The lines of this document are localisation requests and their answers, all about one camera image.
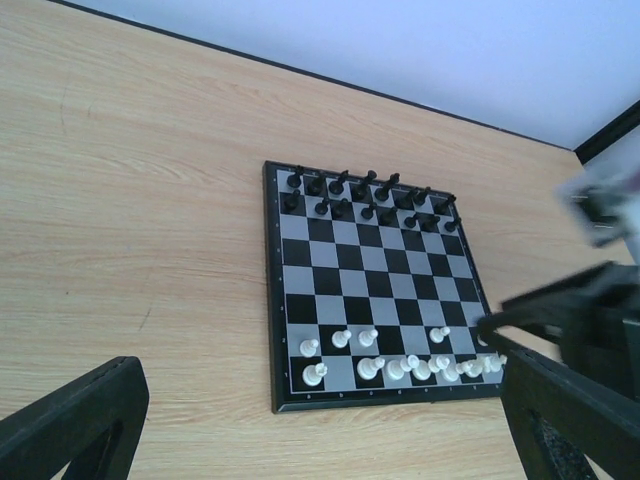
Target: black square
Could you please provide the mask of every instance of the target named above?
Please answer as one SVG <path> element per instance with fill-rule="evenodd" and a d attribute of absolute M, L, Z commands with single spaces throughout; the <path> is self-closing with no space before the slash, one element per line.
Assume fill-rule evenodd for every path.
<path fill-rule="evenodd" d="M 349 325 L 373 325 L 373 314 L 368 298 L 344 297 L 344 312 Z"/>
<path fill-rule="evenodd" d="M 470 278 L 454 278 L 456 282 L 456 288 L 458 289 L 458 295 L 463 302 L 478 302 L 478 291 L 476 290 L 476 284 Z"/>
<path fill-rule="evenodd" d="M 313 285 L 316 295 L 342 295 L 340 270 L 337 268 L 313 267 Z"/>
<path fill-rule="evenodd" d="M 444 251 L 448 255 L 458 255 L 464 257 L 464 250 L 462 249 L 462 243 L 458 237 L 453 235 L 442 235 L 442 243 L 444 243 Z"/>
<path fill-rule="evenodd" d="M 291 384 L 293 392 L 321 392 L 324 390 L 324 379 L 315 387 L 310 387 L 302 380 L 302 372 L 309 365 L 322 362 L 321 357 L 289 357 L 291 360 Z"/>
<path fill-rule="evenodd" d="M 467 321 L 464 318 L 464 311 L 460 302 L 440 302 L 444 321 L 450 327 L 466 327 Z"/>
<path fill-rule="evenodd" d="M 411 273 L 409 270 L 409 260 L 404 250 L 384 249 L 384 256 L 387 259 L 387 267 L 390 273 Z"/>
<path fill-rule="evenodd" d="M 311 266 L 311 249 L 306 240 L 282 239 L 282 249 L 285 265 L 295 265 L 297 267 Z"/>
<path fill-rule="evenodd" d="M 341 332 L 347 329 L 346 325 L 318 325 L 320 330 L 320 346 L 322 350 L 322 356 L 327 355 L 351 355 L 351 348 L 347 343 L 344 348 L 336 348 L 331 341 L 331 337 L 336 332 Z"/>
<path fill-rule="evenodd" d="M 413 286 L 416 287 L 416 295 L 420 300 L 438 300 L 436 283 L 431 275 L 411 275 Z"/>
<path fill-rule="evenodd" d="M 309 240 L 330 243 L 333 243 L 335 241 L 333 237 L 333 224 L 331 223 L 331 220 L 307 218 L 307 223 L 309 224 Z"/>
<path fill-rule="evenodd" d="M 284 201 L 287 199 L 289 195 L 290 195 L 289 193 L 280 192 L 279 194 L 280 213 L 282 213 L 283 215 L 298 215 L 300 217 L 306 217 L 307 207 L 305 206 L 305 203 L 304 203 L 304 196 L 300 195 L 298 197 L 298 206 L 296 208 L 294 208 L 293 210 L 287 210 L 284 206 Z"/>
<path fill-rule="evenodd" d="M 417 300 L 396 298 L 396 311 L 400 325 L 422 325 L 422 315 Z"/>
<path fill-rule="evenodd" d="M 404 241 L 404 248 L 411 250 L 412 252 L 424 252 L 424 242 L 422 241 L 422 235 L 415 230 L 402 230 L 402 240 Z"/>
<path fill-rule="evenodd" d="M 338 252 L 338 266 L 343 270 L 364 270 L 362 254 L 357 245 L 336 245 Z"/>
<path fill-rule="evenodd" d="M 380 355 L 406 355 L 400 327 L 376 325 L 378 352 Z"/>
<path fill-rule="evenodd" d="M 393 290 L 391 290 L 391 281 L 387 272 L 373 272 L 367 270 L 364 272 L 367 279 L 367 288 L 370 297 L 392 298 Z"/>
<path fill-rule="evenodd" d="M 451 277 L 451 267 L 446 255 L 438 253 L 427 253 L 429 264 L 431 265 L 431 273 L 434 277 Z"/>
<path fill-rule="evenodd" d="M 382 247 L 382 238 L 380 238 L 380 230 L 374 225 L 356 225 L 358 229 L 358 240 L 360 245 L 364 247 Z"/>
<path fill-rule="evenodd" d="M 368 389 L 368 388 L 384 388 L 384 378 L 382 377 L 382 369 L 378 370 L 376 376 L 371 380 L 365 380 L 360 375 L 358 375 L 358 362 L 363 358 L 371 358 L 371 357 L 361 357 L 355 356 L 351 357 L 353 361 L 353 376 L 356 378 L 356 388 L 360 389 Z"/>
<path fill-rule="evenodd" d="M 316 297 L 313 295 L 289 293 L 286 296 L 286 302 L 287 323 L 318 323 Z"/>

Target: wooden table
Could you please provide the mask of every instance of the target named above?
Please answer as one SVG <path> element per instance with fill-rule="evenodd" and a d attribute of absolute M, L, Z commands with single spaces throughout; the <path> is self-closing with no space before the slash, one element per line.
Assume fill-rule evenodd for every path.
<path fill-rule="evenodd" d="M 568 151 L 29 0 L 0 0 L 0 417 L 117 355 L 132 478 L 522 478 L 497 399 L 273 415 L 265 159 L 455 192 L 493 306 L 623 247 Z"/>

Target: chess piece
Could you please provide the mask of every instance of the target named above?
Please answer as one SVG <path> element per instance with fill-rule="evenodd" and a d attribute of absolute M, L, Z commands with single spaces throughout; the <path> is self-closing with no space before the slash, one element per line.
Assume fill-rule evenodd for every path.
<path fill-rule="evenodd" d="M 384 358 L 363 358 L 358 362 L 356 370 L 363 380 L 372 380 L 378 374 L 378 370 L 384 367 Z"/>
<path fill-rule="evenodd" d="M 443 200 L 435 207 L 433 207 L 433 213 L 437 213 L 438 215 L 444 215 L 449 211 L 449 206 L 453 205 L 453 202 L 456 201 L 455 195 L 449 195 L 446 200 Z"/>
<path fill-rule="evenodd" d="M 315 210 L 318 215 L 326 215 L 329 211 L 329 199 L 327 197 L 323 198 L 322 201 L 316 205 Z"/>
<path fill-rule="evenodd" d="M 449 233 L 455 232 L 461 221 L 462 219 L 460 217 L 456 218 L 455 220 L 451 220 L 450 222 L 444 224 L 444 229 Z"/>
<path fill-rule="evenodd" d="M 304 167 L 298 165 L 289 177 L 287 177 L 287 185 L 291 188 L 298 188 L 302 185 L 302 174 L 304 173 Z"/>
<path fill-rule="evenodd" d="M 329 191 L 334 195 L 340 195 L 344 192 L 344 182 L 347 181 L 347 177 L 349 176 L 349 170 L 345 170 L 340 174 L 340 176 L 329 184 Z"/>
<path fill-rule="evenodd" d="M 302 371 L 302 381 L 310 387 L 315 387 L 320 384 L 327 372 L 328 369 L 324 363 L 309 365 Z"/>
<path fill-rule="evenodd" d="M 367 196 L 369 185 L 373 182 L 378 174 L 373 170 L 369 170 L 367 176 L 364 177 L 358 185 L 351 189 L 351 199 L 354 202 L 358 202 Z"/>
<path fill-rule="evenodd" d="M 387 180 L 381 188 L 376 190 L 376 193 L 374 193 L 373 195 L 381 202 L 386 202 L 389 199 L 389 190 L 391 190 L 399 181 L 400 174 L 394 173 L 389 177 L 389 180 Z"/>
<path fill-rule="evenodd" d="M 298 208 L 299 203 L 300 203 L 300 190 L 296 188 L 284 199 L 284 209 L 287 212 L 290 212 Z"/>
<path fill-rule="evenodd" d="M 309 182 L 309 185 L 307 185 L 307 195 L 313 195 L 314 197 L 320 195 L 326 179 L 327 176 L 323 172 L 320 172 L 317 177 L 314 177 L 313 180 Z"/>
<path fill-rule="evenodd" d="M 311 358 L 316 354 L 319 345 L 320 343 L 315 338 L 311 340 L 305 340 L 300 344 L 300 354 L 303 357 Z"/>

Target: black pawn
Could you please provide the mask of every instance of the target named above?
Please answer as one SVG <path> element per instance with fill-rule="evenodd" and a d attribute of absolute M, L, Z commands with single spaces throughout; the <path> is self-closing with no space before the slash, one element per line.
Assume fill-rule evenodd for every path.
<path fill-rule="evenodd" d="M 311 180 L 309 182 L 309 185 L 307 185 L 307 194 L 313 196 L 320 195 L 326 179 L 327 176 L 324 173 L 320 172 L 318 176 Z"/>
<path fill-rule="evenodd" d="M 458 228 L 458 226 L 460 225 L 460 221 L 462 219 L 460 217 L 456 218 L 455 220 L 452 220 L 450 222 L 447 222 L 444 224 L 444 229 L 447 232 L 455 232 L 456 228 Z"/>
<path fill-rule="evenodd" d="M 400 174 L 394 173 L 389 177 L 389 180 L 385 182 L 382 188 L 379 188 L 378 190 L 376 190 L 376 193 L 374 193 L 375 197 L 381 202 L 387 201 L 387 199 L 389 198 L 389 190 L 391 190 L 394 185 L 397 185 L 399 181 L 400 181 Z"/>
<path fill-rule="evenodd" d="M 402 197 L 396 199 L 396 207 L 401 208 L 403 210 L 410 210 L 413 208 L 413 199 L 418 193 L 418 189 L 414 188 L 403 195 Z"/>
<path fill-rule="evenodd" d="M 340 203 L 336 203 L 331 209 L 331 214 L 333 215 L 333 218 L 342 217 L 348 205 L 349 205 L 349 200 L 347 200 L 346 198 L 343 198 L 342 200 L 340 200 Z"/>
<path fill-rule="evenodd" d="M 329 199 L 323 198 L 322 201 L 316 205 L 316 213 L 318 215 L 326 215 L 329 211 Z"/>
<path fill-rule="evenodd" d="M 303 173 L 304 173 L 304 167 L 298 165 L 295 168 L 294 173 L 289 175 L 289 178 L 287 178 L 287 185 L 289 185 L 291 188 L 298 188 L 300 185 L 302 185 L 301 177 Z"/>
<path fill-rule="evenodd" d="M 342 185 L 349 176 L 349 170 L 345 170 L 340 174 L 337 180 L 334 180 L 329 184 L 329 191 L 334 195 L 340 195 L 344 192 L 344 186 Z"/>
<path fill-rule="evenodd" d="M 367 176 L 362 179 L 360 184 L 351 189 L 351 198 L 354 202 L 362 200 L 367 196 L 367 188 L 369 187 L 371 182 L 376 179 L 377 176 L 378 174 L 376 172 L 374 172 L 373 170 L 369 170 Z"/>
<path fill-rule="evenodd" d="M 398 209 L 396 207 L 393 207 L 380 215 L 378 222 L 383 227 L 391 225 L 393 223 L 393 219 L 396 217 L 396 213 L 398 213 Z"/>
<path fill-rule="evenodd" d="M 430 192 L 431 187 L 426 187 L 424 190 L 420 191 L 418 195 L 416 195 L 416 197 L 413 199 L 413 203 L 415 203 L 416 205 L 424 205 L 424 202 Z"/>
<path fill-rule="evenodd" d="M 371 220 L 373 218 L 373 214 L 376 211 L 376 204 L 371 202 L 368 207 L 364 207 L 360 212 L 362 218 L 365 220 Z"/>
<path fill-rule="evenodd" d="M 300 190 L 297 188 L 287 195 L 287 198 L 284 199 L 284 208 L 288 212 L 291 210 L 295 210 L 298 208 L 298 203 L 300 203 Z"/>
<path fill-rule="evenodd" d="M 438 215 L 444 215 L 445 213 L 447 213 L 449 209 L 449 205 L 452 205 L 453 202 L 455 201 L 456 201 L 456 196 L 449 195 L 449 197 L 446 200 L 443 200 L 438 205 L 433 207 L 434 213 L 437 213 Z"/>
<path fill-rule="evenodd" d="M 416 226 L 416 222 L 420 219 L 420 214 L 415 213 L 413 217 L 407 217 L 404 219 L 404 224 L 407 228 L 413 228 Z"/>

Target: black object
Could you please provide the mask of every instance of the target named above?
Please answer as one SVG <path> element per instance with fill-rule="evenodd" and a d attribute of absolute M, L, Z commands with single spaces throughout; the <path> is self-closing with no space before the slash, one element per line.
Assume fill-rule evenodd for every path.
<path fill-rule="evenodd" d="M 404 224 L 407 228 L 413 228 L 416 226 L 416 222 L 420 220 L 420 214 L 414 213 L 412 217 L 407 217 L 404 219 Z"/>
<path fill-rule="evenodd" d="M 373 170 L 369 170 L 369 172 L 367 172 L 367 176 L 364 177 L 358 185 L 354 186 L 351 189 L 351 198 L 354 202 L 362 200 L 367 196 L 368 187 L 371 182 L 376 179 L 377 176 L 378 174 L 376 172 L 374 172 Z"/>
<path fill-rule="evenodd" d="M 437 204 L 435 207 L 433 207 L 433 212 L 437 213 L 438 215 L 444 215 L 447 213 L 447 209 L 449 208 L 449 206 L 453 205 L 453 202 L 455 201 L 456 201 L 456 196 L 449 195 L 446 198 L 446 200 L 443 200 L 442 202 Z"/>
<path fill-rule="evenodd" d="M 396 207 L 401 208 L 402 210 L 410 210 L 411 208 L 413 208 L 413 199 L 417 194 L 418 189 L 412 188 L 406 193 L 406 195 L 396 198 Z"/>
<path fill-rule="evenodd" d="M 117 357 L 0 421 L 0 477 L 126 479 L 149 390 L 140 360 Z"/>
<path fill-rule="evenodd" d="M 287 178 L 287 185 L 289 185 L 291 188 L 298 188 L 300 185 L 302 185 L 303 173 L 304 167 L 298 165 L 295 168 L 294 172 Z"/>
<path fill-rule="evenodd" d="M 360 215 L 362 215 L 362 218 L 364 218 L 365 220 L 371 220 L 373 218 L 373 214 L 376 211 L 376 204 L 374 202 L 371 202 L 369 204 L 368 207 L 364 207 L 362 209 L 362 211 L 360 212 Z"/>
<path fill-rule="evenodd" d="M 391 225 L 393 223 L 393 219 L 396 217 L 396 213 L 398 213 L 398 209 L 396 207 L 391 207 L 386 212 L 382 212 L 379 219 L 380 225 L 383 227 Z"/>
<path fill-rule="evenodd" d="M 287 198 L 284 199 L 284 208 L 287 211 L 295 210 L 300 203 L 300 190 L 297 188 L 287 195 Z"/>
<path fill-rule="evenodd" d="M 347 181 L 347 177 L 349 176 L 349 170 L 345 170 L 342 172 L 336 180 L 329 184 L 329 191 L 334 195 L 340 195 L 344 192 L 343 183 Z"/>
<path fill-rule="evenodd" d="M 424 205 L 424 202 L 429 196 L 429 193 L 431 193 L 431 187 L 425 187 L 424 190 L 420 190 L 420 192 L 418 192 L 418 194 L 414 197 L 413 203 L 415 203 L 416 205 Z"/>
<path fill-rule="evenodd" d="M 461 221 L 462 219 L 460 217 L 456 218 L 455 220 L 451 220 L 450 222 L 447 222 L 444 224 L 444 229 L 447 232 L 455 232 L 456 228 L 458 228 Z"/>
<path fill-rule="evenodd" d="M 349 200 L 347 200 L 346 198 L 343 198 L 342 200 L 340 200 L 339 203 L 336 203 L 331 208 L 331 214 L 333 215 L 333 218 L 342 217 L 342 215 L 344 215 L 344 212 L 348 208 L 348 206 L 349 206 Z"/>
<path fill-rule="evenodd" d="M 420 230 L 422 230 L 423 232 L 437 232 L 438 222 L 440 222 L 439 216 L 429 215 L 427 219 L 420 224 Z"/>
<path fill-rule="evenodd" d="M 318 215 L 326 215 L 329 211 L 329 199 L 326 197 L 323 198 L 322 201 L 316 205 L 315 210 Z"/>
<path fill-rule="evenodd" d="M 389 199 L 389 190 L 391 190 L 394 186 L 396 186 L 399 181 L 400 181 L 400 174 L 394 173 L 389 177 L 389 180 L 387 180 L 381 188 L 376 190 L 376 193 L 374 193 L 374 196 L 381 202 L 387 201 Z"/>

